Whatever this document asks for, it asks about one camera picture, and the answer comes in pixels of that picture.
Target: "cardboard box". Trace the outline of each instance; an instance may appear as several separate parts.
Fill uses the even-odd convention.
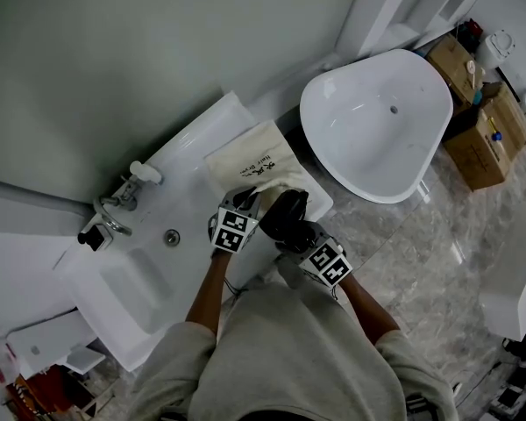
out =
[[[448,84],[454,102],[454,116],[472,107],[476,89],[472,89],[472,76],[466,64],[473,61],[472,56],[459,42],[446,34],[427,54],[427,61],[434,67]],[[475,87],[481,79],[481,67],[475,65]]]
[[[444,148],[452,157],[471,190],[504,182],[510,160],[500,141],[493,141],[493,129],[483,110],[471,110],[444,137]]]
[[[512,161],[526,145],[526,119],[504,82],[491,82],[483,86],[481,107],[502,135],[502,144]]]

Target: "white sleeve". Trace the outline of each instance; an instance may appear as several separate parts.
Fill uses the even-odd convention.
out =
[[[420,394],[437,407],[441,421],[458,421],[450,385],[415,350],[403,332],[384,334],[376,342],[376,349],[394,370],[406,398]]]
[[[185,415],[199,378],[217,345],[198,323],[173,325],[154,348],[134,383],[128,419],[155,421],[162,413]]]

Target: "vessel sink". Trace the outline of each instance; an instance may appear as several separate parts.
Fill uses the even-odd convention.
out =
[[[398,203],[423,179],[452,114],[423,58],[393,50],[314,78],[300,102],[314,154],[352,193]]]
[[[57,266],[80,313],[127,370],[143,363],[167,327],[185,318],[209,267],[208,220],[225,192],[204,157],[255,125],[233,93],[223,97],[148,160],[164,180],[143,186],[136,210],[106,206],[132,235],[111,232],[113,241],[98,252],[75,242]],[[313,196],[309,219],[315,221],[332,201],[305,175]],[[95,216],[90,223],[99,222]],[[179,233],[177,245],[165,241],[168,230]],[[227,277],[241,287],[277,255],[273,241],[257,230],[232,258]],[[229,296],[226,289],[224,299]]]

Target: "cloth bag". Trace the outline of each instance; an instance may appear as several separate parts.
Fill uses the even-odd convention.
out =
[[[254,126],[204,160],[224,192],[257,187],[261,215],[285,190],[307,187],[300,162],[273,120]]]

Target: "person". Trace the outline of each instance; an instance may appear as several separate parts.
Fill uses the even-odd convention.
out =
[[[358,321],[282,260],[288,285],[243,292],[217,339],[230,260],[215,250],[185,322],[146,361],[131,421],[397,421],[406,398],[423,401],[426,419],[458,420],[448,383],[351,274],[340,287]]]

